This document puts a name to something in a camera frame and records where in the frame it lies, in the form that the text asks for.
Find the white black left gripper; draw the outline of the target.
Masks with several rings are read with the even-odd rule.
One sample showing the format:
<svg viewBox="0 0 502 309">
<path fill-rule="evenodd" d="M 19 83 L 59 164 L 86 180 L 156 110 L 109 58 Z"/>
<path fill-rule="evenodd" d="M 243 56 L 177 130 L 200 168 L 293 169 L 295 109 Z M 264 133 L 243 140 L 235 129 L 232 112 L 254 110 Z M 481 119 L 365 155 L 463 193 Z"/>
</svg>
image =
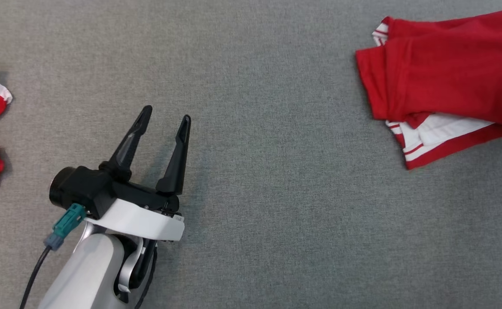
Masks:
<svg viewBox="0 0 502 309">
<path fill-rule="evenodd" d="M 108 161 L 99 170 L 66 167 L 53 179 L 50 200 L 55 206 L 75 206 L 76 219 L 90 226 L 156 241 L 180 241 L 184 218 L 178 212 L 191 131 L 186 114 L 175 137 L 175 148 L 156 191 L 129 182 L 131 165 L 146 133 L 152 106 L 143 107 Z"/>
</svg>

